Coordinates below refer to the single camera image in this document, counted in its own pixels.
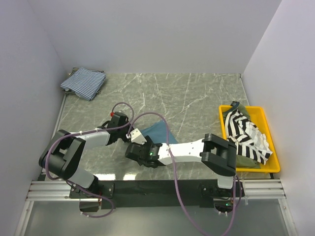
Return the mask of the black white striped tank top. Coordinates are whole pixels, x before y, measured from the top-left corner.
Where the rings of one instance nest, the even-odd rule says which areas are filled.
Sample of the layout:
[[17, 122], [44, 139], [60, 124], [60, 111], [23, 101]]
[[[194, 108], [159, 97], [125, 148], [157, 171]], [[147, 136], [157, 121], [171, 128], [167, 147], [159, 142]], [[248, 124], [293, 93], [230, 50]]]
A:
[[224, 115], [225, 134], [227, 140], [236, 145], [237, 156], [245, 156], [265, 165], [273, 154], [266, 135], [237, 109]]

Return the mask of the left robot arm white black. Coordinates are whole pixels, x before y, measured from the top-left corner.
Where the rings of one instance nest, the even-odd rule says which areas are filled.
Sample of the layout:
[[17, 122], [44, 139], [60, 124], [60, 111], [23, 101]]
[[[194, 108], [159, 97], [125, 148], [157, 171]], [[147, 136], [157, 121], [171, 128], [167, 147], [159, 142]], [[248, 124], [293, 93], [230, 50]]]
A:
[[83, 193], [88, 198], [94, 197], [96, 194], [111, 198], [114, 184], [101, 184], [95, 175], [79, 168], [79, 162], [82, 153], [87, 149], [108, 146], [118, 139], [123, 140], [125, 143], [128, 142], [126, 137], [130, 127], [128, 122], [127, 115], [113, 112], [111, 119], [96, 128], [95, 133], [70, 137], [69, 132], [59, 130], [39, 158], [39, 166], [45, 168], [47, 154], [51, 146], [60, 138], [66, 137], [52, 148], [48, 161], [48, 170], [59, 178], [73, 182], [72, 188], [77, 194]]

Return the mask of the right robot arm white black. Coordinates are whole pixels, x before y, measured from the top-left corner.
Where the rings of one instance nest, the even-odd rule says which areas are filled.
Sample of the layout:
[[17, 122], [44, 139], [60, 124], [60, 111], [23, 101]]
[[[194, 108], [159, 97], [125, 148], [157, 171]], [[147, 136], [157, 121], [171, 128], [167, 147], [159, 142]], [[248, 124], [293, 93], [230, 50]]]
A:
[[140, 166], [157, 168], [177, 163], [203, 163], [218, 175], [216, 191], [227, 196], [233, 191], [236, 176], [237, 146], [214, 134], [203, 139], [181, 144], [155, 144], [150, 137], [142, 137], [139, 143], [132, 142], [125, 157]]

